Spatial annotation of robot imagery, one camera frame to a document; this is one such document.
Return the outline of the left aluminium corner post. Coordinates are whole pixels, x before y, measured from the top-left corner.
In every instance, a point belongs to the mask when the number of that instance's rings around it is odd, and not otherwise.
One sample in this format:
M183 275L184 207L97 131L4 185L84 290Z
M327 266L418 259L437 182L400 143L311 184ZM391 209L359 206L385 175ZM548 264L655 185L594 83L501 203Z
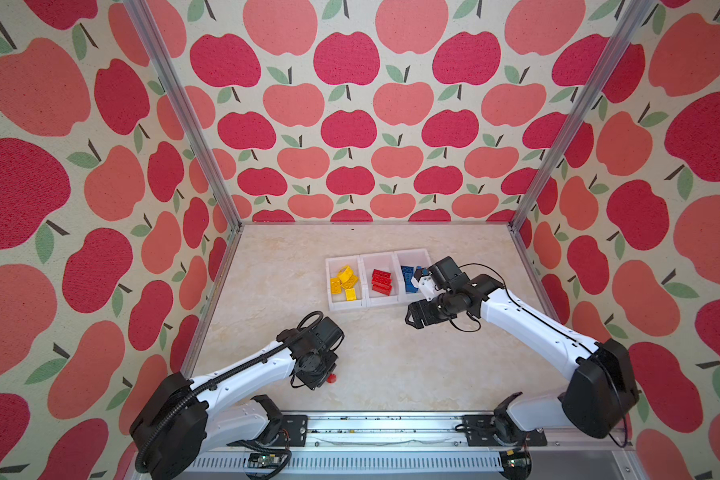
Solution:
M147 1L129 0L124 2L129 17L148 53L151 62L162 82L185 137L197 157L210 190L220 205L231 230L239 235L242 221L226 188L215 154L205 139L199 118L180 79L177 76L172 58L169 55L160 29L152 15Z

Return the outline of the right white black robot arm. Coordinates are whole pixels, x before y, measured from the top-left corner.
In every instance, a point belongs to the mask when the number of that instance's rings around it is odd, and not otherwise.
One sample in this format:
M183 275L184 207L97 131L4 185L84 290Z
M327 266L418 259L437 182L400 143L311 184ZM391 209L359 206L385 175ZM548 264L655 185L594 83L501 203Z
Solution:
M575 427L595 439L612 438L639 392L627 348L578 333L528 306L492 268L469 277L451 257L414 271L411 283L422 299L409 304L407 325L420 330L460 314L493 324L552 365L566 380L561 390L537 395L516 392L494 408L487 431L504 446L524 442L532 431Z

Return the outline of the aluminium front rail frame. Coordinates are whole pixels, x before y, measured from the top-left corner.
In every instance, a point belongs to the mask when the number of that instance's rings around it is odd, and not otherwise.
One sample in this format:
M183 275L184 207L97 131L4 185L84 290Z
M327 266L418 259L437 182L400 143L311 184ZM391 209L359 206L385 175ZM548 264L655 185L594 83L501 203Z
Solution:
M271 479L645 479L636 451L573 428L537 429L544 447L470 447L454 427L486 412L284 412L307 415L304 447ZM174 479L250 479L249 450L200 454Z

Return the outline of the small yellow lego brick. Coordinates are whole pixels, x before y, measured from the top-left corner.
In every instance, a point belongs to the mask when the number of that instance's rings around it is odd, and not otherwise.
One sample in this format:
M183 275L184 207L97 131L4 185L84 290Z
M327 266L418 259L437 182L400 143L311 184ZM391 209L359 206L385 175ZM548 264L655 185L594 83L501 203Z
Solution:
M341 282L338 278L330 279L330 290L332 295L338 295L342 292Z

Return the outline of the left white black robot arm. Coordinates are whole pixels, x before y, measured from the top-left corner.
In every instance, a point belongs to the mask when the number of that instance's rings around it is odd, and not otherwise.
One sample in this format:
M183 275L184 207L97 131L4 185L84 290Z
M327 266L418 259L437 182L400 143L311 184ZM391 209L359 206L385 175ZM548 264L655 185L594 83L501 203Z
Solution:
M261 389L280 380L315 390L333 374L342 329L320 311L281 331L258 353L215 372L166 377L133 420L134 468L152 479L174 479L216 448L250 451L247 477L271 479L293 458L297 436Z

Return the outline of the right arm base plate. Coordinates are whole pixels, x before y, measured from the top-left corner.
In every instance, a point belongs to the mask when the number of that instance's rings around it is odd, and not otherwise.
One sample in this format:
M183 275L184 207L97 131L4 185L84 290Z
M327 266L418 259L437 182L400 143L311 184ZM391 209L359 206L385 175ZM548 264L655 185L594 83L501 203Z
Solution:
M543 431L521 431L508 418L493 415L464 415L454 427L470 447L544 447L548 445Z

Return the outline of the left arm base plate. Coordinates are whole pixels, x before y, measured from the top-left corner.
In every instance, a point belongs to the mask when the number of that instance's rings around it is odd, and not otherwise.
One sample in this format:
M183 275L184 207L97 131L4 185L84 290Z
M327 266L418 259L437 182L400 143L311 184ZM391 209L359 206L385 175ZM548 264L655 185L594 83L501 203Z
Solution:
M304 447L308 433L307 415L284 415L270 421L263 432L252 439L266 448Z

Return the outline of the right aluminium corner post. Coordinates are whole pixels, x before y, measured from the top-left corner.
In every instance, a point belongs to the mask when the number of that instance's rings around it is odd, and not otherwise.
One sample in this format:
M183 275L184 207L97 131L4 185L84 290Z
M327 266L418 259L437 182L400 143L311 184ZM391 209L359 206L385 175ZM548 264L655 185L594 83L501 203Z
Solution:
M588 112L595 105L600 96L604 95L607 81L613 75L616 67L626 53L636 32L642 27L645 19L650 15L656 1L631 1L618 20L613 34L607 41L603 53L594 65L593 71L582 87L581 94L573 103L552 147L544 154L537 174L529 185L526 194L521 199L518 209L509 223L509 232L518 235L524 221L536 204L538 197L546 183L551 178L557 163L562 159L575 135L586 119Z

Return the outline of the yellow oval lego piece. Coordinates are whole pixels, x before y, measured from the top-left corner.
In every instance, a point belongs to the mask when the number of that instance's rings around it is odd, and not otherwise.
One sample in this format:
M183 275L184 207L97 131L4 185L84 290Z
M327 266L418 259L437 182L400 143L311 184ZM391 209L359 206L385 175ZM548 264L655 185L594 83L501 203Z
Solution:
M346 283L350 281L353 275L353 269L349 265L346 265L339 271L339 273L337 274L337 278L341 283Z

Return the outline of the aluminium corner post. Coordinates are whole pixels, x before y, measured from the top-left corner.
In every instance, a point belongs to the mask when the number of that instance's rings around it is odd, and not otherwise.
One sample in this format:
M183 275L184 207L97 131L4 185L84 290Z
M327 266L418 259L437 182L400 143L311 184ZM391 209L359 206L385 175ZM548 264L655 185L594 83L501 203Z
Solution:
M509 232L518 235L524 221L536 204L538 197L546 183L551 178L557 163L562 159L575 135L586 119L588 112L595 105L600 96L604 95L607 81L613 75L616 67L626 53L636 32L642 27L645 19L650 15L656 1L631 1L618 20L613 34L607 41L603 53L594 65L593 71L582 87L581 94L573 103L552 147L544 154L537 174L529 185L526 194L521 199L518 209L509 223Z
M199 118L180 79L177 76L172 58L169 55L160 29L152 15L147 1L129 0L124 2L129 17L148 53L151 62L162 82L185 137L197 157L210 190L220 205L231 230L239 235L242 221L226 188L215 154L205 139Z

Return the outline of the white three-compartment plastic bin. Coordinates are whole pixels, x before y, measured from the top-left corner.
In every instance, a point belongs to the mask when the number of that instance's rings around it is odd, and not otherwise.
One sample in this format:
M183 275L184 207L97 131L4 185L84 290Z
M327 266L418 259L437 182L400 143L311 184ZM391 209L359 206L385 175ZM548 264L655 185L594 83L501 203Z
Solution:
M331 311L386 307L423 300L414 286L417 268L431 264L426 249L369 253L325 260Z

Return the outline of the yellow square lego brick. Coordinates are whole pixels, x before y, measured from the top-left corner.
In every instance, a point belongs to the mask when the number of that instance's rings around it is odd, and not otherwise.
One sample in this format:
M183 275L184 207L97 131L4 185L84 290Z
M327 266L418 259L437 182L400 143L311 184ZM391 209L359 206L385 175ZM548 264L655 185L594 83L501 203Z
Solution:
M344 284L344 289L353 289L355 285L358 283L359 279L356 275L352 275Z

